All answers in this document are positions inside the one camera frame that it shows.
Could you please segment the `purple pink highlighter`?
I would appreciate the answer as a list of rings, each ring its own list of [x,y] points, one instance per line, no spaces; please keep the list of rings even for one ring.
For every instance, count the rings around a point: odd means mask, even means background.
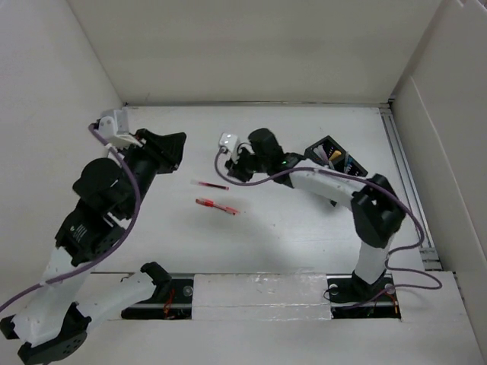
[[[319,147],[317,148],[317,153],[320,155],[320,158],[323,160],[323,162],[324,162],[325,164],[328,164],[328,157],[327,157],[327,154],[326,154],[326,152],[324,151],[324,149],[323,149],[321,146],[319,146]]]

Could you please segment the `orange highlighter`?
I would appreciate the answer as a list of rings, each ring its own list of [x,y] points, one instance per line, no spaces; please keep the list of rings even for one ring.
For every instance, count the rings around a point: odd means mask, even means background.
[[[334,151],[332,155],[329,157],[329,161],[335,160],[336,158],[340,157],[342,155],[341,151]]]

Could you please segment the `blue ink refill pen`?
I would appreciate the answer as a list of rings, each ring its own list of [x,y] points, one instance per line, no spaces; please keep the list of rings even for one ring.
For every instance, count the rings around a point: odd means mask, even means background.
[[[345,166],[345,173],[349,173],[352,170],[353,160],[350,159]]]

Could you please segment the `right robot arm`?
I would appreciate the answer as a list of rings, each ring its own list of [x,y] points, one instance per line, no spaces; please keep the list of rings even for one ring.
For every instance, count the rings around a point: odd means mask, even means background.
[[[351,176],[320,166],[304,155],[285,152],[274,134],[265,128],[253,131],[245,148],[235,134],[221,135],[220,152],[229,156],[224,167],[231,182],[250,186],[256,173],[291,189],[300,189],[334,201],[350,210],[361,240],[358,262],[352,272],[355,296],[367,300],[380,288],[393,236],[405,212],[385,176],[370,179]]]

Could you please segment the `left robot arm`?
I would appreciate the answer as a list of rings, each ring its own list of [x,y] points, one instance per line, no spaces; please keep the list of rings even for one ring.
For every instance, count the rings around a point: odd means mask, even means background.
[[[56,234],[42,278],[26,289],[30,302],[1,321],[2,334],[21,341],[18,356],[23,363],[64,360],[113,314],[144,300],[167,297],[170,274],[149,262],[98,298],[75,299],[91,269],[128,237],[154,178],[178,169],[185,142],[183,132],[157,135],[147,129],[131,134],[124,148],[101,139],[109,156],[92,160],[74,183],[78,203]],[[130,226],[122,227],[123,220]]]

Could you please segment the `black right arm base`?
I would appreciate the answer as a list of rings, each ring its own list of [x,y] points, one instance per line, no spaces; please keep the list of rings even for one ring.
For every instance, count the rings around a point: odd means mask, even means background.
[[[390,274],[385,274],[372,288],[360,287],[352,275],[327,275],[323,298],[330,303],[332,319],[401,319],[399,302]]]

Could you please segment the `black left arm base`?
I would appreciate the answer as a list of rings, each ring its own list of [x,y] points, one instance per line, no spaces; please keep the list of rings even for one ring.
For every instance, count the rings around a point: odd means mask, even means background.
[[[121,312],[126,320],[187,320],[192,318],[194,274],[169,274],[156,262],[145,263],[141,272],[156,284],[152,296]]]

